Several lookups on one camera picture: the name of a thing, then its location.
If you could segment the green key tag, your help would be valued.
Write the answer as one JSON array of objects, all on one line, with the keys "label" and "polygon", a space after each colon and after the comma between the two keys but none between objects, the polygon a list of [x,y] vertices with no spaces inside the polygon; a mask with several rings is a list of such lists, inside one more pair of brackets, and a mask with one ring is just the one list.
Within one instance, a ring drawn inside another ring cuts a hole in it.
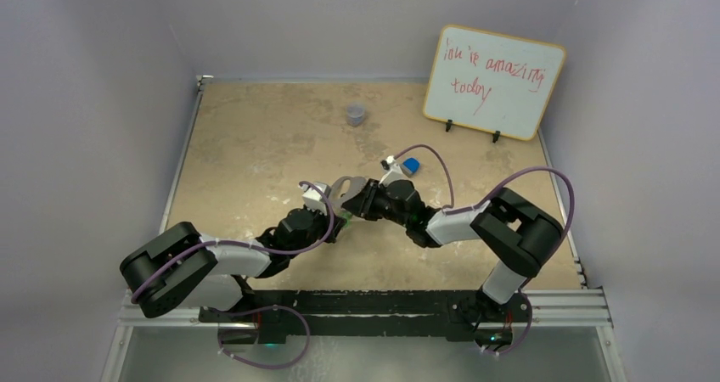
[{"label": "green key tag", "polygon": [[353,214],[346,212],[346,211],[342,212],[340,214],[340,217],[342,217],[345,220],[346,224],[350,223],[352,221],[352,219],[354,218]]}]

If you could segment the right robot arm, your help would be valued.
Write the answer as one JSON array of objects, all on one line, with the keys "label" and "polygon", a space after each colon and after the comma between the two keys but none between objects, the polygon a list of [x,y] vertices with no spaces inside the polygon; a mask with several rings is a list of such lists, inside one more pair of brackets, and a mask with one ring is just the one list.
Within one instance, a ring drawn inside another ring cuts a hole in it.
[{"label": "right robot arm", "polygon": [[421,248],[439,248],[479,239],[498,263],[479,288],[478,312],[496,320],[509,310],[511,297],[535,278],[562,242],[560,223],[510,188],[466,211],[427,205],[408,179],[352,184],[339,206],[367,221],[384,219],[402,226]]}]

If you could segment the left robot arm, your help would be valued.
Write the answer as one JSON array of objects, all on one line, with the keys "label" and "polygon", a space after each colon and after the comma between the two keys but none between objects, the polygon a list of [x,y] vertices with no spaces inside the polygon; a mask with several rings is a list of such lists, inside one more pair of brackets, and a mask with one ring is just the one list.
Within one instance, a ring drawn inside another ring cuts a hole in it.
[{"label": "left robot arm", "polygon": [[237,284],[243,277],[273,277],[303,250],[334,243],[345,225],[342,216],[295,208],[260,236],[235,241],[203,235],[191,222],[179,222],[127,256],[119,270],[132,302],[145,317],[156,318],[179,307],[207,277],[228,275]]}]

